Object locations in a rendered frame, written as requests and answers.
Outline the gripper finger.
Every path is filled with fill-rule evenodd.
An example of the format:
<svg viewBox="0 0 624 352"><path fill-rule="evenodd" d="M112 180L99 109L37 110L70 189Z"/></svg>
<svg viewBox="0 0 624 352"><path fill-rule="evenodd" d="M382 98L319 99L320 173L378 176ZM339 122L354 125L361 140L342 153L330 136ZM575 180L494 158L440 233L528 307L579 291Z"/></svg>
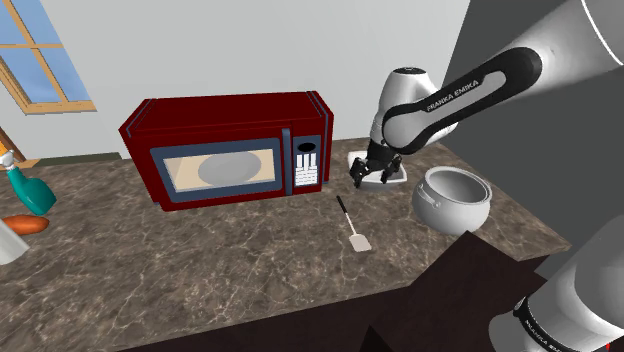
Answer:
<svg viewBox="0 0 624 352"><path fill-rule="evenodd" d="M400 170L402 157L395 155L391 162L384 168L380 180L383 184L386 184L388 179Z"/></svg>
<svg viewBox="0 0 624 352"><path fill-rule="evenodd" d="M355 159L350 167L349 175L356 188L361 186L362 180L369 174L367 161L365 159Z"/></svg>

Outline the white square dish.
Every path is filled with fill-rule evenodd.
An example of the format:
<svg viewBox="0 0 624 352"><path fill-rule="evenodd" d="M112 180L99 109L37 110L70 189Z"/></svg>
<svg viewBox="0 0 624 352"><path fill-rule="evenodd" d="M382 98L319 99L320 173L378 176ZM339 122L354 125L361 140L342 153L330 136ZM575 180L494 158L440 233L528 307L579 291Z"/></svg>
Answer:
<svg viewBox="0 0 624 352"><path fill-rule="evenodd" d="M367 156L367 152L365 150L361 151L351 151L347 155L348 166L351 167L356 158L364 159ZM399 166L399 170L397 172L392 173L386 180L386 183L383 183L381 178L383 175L382 170L371 172L370 174L363 177L361 182L361 187L390 187L391 185L403 183L407 181L407 173L404 169L403 165Z"/></svg>

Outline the white pot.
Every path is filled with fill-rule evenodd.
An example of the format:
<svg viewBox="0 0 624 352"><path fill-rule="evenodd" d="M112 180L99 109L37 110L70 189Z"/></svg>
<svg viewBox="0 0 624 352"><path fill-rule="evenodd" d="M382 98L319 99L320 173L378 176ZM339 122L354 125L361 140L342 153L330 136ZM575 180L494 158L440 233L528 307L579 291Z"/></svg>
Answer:
<svg viewBox="0 0 624 352"><path fill-rule="evenodd" d="M477 175L451 166L426 171L412 194L412 207L428 227L461 236L479 229L490 213L491 186Z"/></svg>

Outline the red microwave oven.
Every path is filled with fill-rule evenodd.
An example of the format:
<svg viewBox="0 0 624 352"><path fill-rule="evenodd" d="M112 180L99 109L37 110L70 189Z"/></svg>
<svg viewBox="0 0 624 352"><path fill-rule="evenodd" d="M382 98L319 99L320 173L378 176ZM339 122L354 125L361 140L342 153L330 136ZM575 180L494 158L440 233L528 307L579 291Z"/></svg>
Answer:
<svg viewBox="0 0 624 352"><path fill-rule="evenodd" d="M319 192L334 114L316 91L145 99L119 133L165 211Z"/></svg>

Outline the teal spray bottle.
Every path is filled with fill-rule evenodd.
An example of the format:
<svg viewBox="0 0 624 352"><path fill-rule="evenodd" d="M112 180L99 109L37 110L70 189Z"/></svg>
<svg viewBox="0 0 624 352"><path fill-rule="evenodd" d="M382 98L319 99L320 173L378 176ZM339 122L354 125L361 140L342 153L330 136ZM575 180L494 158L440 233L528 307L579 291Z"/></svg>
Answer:
<svg viewBox="0 0 624 352"><path fill-rule="evenodd" d="M57 198L50 187L41 179L27 178L15 164L13 150L0 156L9 182L19 200L35 215L45 215L56 203Z"/></svg>

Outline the orange sweet potato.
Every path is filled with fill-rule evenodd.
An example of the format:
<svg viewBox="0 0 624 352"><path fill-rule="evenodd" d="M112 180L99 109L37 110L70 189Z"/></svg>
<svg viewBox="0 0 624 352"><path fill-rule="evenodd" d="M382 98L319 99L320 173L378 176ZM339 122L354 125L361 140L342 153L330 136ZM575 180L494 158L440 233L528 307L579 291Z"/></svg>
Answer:
<svg viewBox="0 0 624 352"><path fill-rule="evenodd" d="M2 221L19 236L40 233L49 226L47 218L35 215L8 216Z"/></svg>

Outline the wooden framed window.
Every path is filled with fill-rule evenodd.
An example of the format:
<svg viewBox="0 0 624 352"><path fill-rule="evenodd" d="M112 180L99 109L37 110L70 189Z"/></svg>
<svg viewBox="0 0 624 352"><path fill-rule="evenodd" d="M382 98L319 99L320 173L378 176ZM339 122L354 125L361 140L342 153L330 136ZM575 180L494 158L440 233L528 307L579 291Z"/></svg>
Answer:
<svg viewBox="0 0 624 352"><path fill-rule="evenodd" d="M0 83L26 115L96 110L41 0L0 0Z"/></svg>

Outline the white cone-shaped object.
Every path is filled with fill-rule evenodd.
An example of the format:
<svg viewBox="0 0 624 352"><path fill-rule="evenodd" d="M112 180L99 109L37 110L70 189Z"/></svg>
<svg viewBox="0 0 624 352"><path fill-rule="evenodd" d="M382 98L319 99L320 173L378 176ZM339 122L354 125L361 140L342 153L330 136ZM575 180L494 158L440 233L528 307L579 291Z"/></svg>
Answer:
<svg viewBox="0 0 624 352"><path fill-rule="evenodd" d="M30 246L0 219L0 265L6 265L21 257Z"/></svg>

